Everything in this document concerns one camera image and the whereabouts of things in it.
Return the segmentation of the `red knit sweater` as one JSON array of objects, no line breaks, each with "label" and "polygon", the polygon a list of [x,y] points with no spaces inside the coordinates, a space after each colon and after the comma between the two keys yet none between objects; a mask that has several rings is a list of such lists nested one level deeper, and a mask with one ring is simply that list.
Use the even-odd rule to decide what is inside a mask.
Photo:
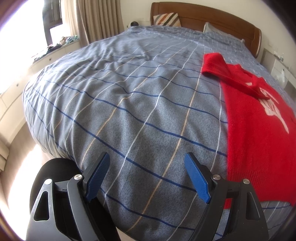
[{"label": "red knit sweater", "polygon": [[295,114],[262,77],[228,64],[220,53],[203,57],[202,74],[221,84],[226,103],[229,181],[250,180],[261,202],[295,205]]}]

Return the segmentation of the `grey plaid duvet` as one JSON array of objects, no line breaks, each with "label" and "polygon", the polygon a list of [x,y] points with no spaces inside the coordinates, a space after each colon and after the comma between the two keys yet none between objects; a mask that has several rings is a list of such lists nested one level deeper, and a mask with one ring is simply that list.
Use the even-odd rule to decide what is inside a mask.
[{"label": "grey plaid duvet", "polygon": [[201,74],[212,52],[264,78],[295,108],[240,40],[180,27],[133,27],[94,42],[45,67],[23,91],[29,130],[45,152],[81,170],[110,155],[98,197],[135,240],[192,235],[205,203],[186,153],[226,176],[225,98],[220,83]]}]

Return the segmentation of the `white plastic bag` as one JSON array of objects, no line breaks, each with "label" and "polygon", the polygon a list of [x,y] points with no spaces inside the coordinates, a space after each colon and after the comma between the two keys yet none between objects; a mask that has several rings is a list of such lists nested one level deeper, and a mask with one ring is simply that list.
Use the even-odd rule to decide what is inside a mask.
[{"label": "white plastic bag", "polygon": [[277,76],[276,80],[279,82],[282,88],[285,88],[285,86],[287,85],[287,78],[285,77],[284,69],[281,70],[281,73]]}]

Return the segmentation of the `white desk cabinet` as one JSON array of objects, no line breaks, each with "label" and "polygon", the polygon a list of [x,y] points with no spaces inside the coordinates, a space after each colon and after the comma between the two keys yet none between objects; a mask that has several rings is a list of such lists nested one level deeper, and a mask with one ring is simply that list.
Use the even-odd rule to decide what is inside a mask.
[{"label": "white desk cabinet", "polygon": [[295,76],[293,73],[285,66],[274,54],[272,54],[267,49],[263,50],[261,65],[263,65],[271,76],[276,80],[277,76],[281,73],[281,70],[285,70],[285,77],[287,78],[287,85],[285,86],[285,91],[295,98]]}]

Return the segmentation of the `clutter on window sill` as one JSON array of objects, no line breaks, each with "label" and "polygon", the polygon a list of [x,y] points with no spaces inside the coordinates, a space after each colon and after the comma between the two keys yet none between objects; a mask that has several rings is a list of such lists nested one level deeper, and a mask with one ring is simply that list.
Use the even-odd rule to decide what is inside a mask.
[{"label": "clutter on window sill", "polygon": [[40,60],[41,58],[43,58],[44,56],[50,54],[51,52],[65,46],[65,45],[68,45],[76,40],[79,40],[79,37],[77,35],[74,35],[74,36],[68,36],[68,37],[62,37],[62,39],[60,40],[60,42],[58,42],[56,45],[49,45],[47,47],[47,50],[44,52],[44,53],[41,53],[41,54],[37,54],[35,57],[34,57],[34,63],[38,60]]}]

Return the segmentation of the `beige curtain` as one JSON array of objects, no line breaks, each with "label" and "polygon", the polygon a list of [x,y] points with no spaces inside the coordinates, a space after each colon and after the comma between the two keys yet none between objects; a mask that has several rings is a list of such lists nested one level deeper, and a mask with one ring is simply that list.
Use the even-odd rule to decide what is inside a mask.
[{"label": "beige curtain", "polygon": [[79,37],[81,47],[125,30],[120,1],[68,0],[62,1],[61,7],[63,24],[71,35]]}]

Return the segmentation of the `small black round device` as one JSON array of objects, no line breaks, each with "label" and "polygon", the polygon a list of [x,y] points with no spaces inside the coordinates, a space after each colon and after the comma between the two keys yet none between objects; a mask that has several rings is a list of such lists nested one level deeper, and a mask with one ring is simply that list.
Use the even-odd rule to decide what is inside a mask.
[{"label": "small black round device", "polygon": [[139,26],[139,23],[136,21],[133,21],[130,23],[130,27],[137,27],[137,26]]}]

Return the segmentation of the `grey plaid pillow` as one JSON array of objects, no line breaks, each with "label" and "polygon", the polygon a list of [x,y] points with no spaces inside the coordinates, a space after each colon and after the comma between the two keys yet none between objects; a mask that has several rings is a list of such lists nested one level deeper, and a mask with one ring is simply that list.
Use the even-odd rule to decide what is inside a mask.
[{"label": "grey plaid pillow", "polygon": [[223,31],[215,28],[209,22],[206,22],[204,24],[203,33],[207,37],[210,37],[214,40],[217,40],[219,43],[226,44],[229,46],[236,46],[236,45],[244,45],[245,44],[244,39],[239,39],[237,37],[234,37],[231,34],[223,32]]}]

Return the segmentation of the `striped cushion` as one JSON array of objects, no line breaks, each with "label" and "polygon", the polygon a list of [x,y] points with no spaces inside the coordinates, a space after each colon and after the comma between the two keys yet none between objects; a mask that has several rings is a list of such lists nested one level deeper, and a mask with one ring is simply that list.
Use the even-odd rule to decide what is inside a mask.
[{"label": "striped cushion", "polygon": [[178,13],[167,13],[153,16],[153,25],[182,27]]}]

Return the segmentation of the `wooden headboard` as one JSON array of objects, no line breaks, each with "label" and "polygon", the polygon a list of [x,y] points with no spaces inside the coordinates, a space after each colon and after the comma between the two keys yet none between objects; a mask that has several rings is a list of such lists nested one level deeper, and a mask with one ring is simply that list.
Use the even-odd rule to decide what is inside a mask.
[{"label": "wooden headboard", "polygon": [[182,27],[196,31],[202,31],[208,22],[227,34],[245,40],[245,46],[254,58],[259,54],[261,30],[242,18],[208,6],[161,1],[151,5],[151,25],[154,25],[154,16],[168,13],[177,13]]}]

